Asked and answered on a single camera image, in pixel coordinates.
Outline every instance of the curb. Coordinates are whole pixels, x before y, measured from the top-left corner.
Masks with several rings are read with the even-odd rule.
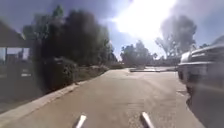
[[[24,104],[22,106],[15,108],[15,109],[12,109],[5,113],[2,113],[0,115],[0,127],[3,127],[12,121],[15,121],[25,115],[28,115],[29,113],[43,107],[44,105],[52,102],[53,100],[58,99],[58,98],[62,97],[63,95],[74,91],[74,89],[77,87],[78,87],[77,85],[72,84],[68,87],[61,89],[61,90],[58,90],[56,92],[52,92],[48,95],[45,95],[37,100],[31,101],[27,104]]]

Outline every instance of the tree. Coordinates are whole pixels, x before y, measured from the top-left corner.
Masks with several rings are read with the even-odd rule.
[[[125,65],[130,67],[145,66],[153,60],[152,55],[140,40],[136,43],[135,47],[134,45],[122,47],[121,58]]]
[[[156,59],[158,55],[156,53],[154,53],[152,56],[154,59]]]
[[[133,45],[122,47],[121,58],[125,65],[136,66],[137,53]]]
[[[196,25],[186,16],[169,17],[161,25],[163,39],[157,38],[156,44],[164,49],[167,56],[180,56],[195,44],[193,36]]]
[[[209,45],[208,44],[202,44],[201,46],[199,46],[199,48],[205,48],[205,47],[208,47]]]
[[[106,27],[85,11],[71,11],[63,26],[62,54],[81,65],[106,63],[113,53]]]
[[[164,40],[162,40],[161,38],[156,38],[156,40],[155,40],[155,43],[160,47],[160,48],[162,48],[163,50],[164,50],[164,52],[165,52],[165,54],[166,54],[166,57],[167,56],[170,56],[170,52],[171,52],[171,50],[170,50],[170,47],[169,47],[169,44],[168,43],[166,43]]]
[[[139,40],[136,43],[135,49],[137,53],[137,58],[136,58],[137,63],[139,65],[146,65],[147,57],[149,56],[149,51],[147,48],[145,48],[141,40]]]
[[[57,6],[52,14],[37,14],[23,33],[39,45],[40,58],[66,57],[79,65],[105,64],[116,60],[106,27],[94,15],[73,10],[67,17]]]

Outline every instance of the roof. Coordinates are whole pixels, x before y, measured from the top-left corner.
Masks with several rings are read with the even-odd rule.
[[[215,48],[221,48],[221,47],[224,48],[224,44],[215,44],[215,45],[211,45],[211,46],[208,46],[208,47],[205,47],[205,48],[201,48],[201,49],[197,49],[195,51],[192,51],[191,54],[196,54],[196,53],[208,51],[208,50],[215,49]]]
[[[30,43],[15,30],[0,21],[0,47],[29,47]]]

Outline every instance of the wheel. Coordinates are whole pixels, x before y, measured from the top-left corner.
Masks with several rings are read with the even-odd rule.
[[[183,80],[183,72],[178,71],[178,77],[180,80]]]
[[[187,93],[192,97],[195,94],[195,89],[193,87],[186,87]]]

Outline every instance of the sky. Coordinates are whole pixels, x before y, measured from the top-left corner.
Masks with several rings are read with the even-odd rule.
[[[116,56],[121,47],[141,39],[151,53],[164,55],[154,39],[160,23],[169,15],[184,14],[197,25],[197,45],[211,43],[224,34],[223,0],[0,0],[0,19],[20,32],[36,13],[50,13],[60,4],[65,14],[71,9],[92,12],[108,27]]]

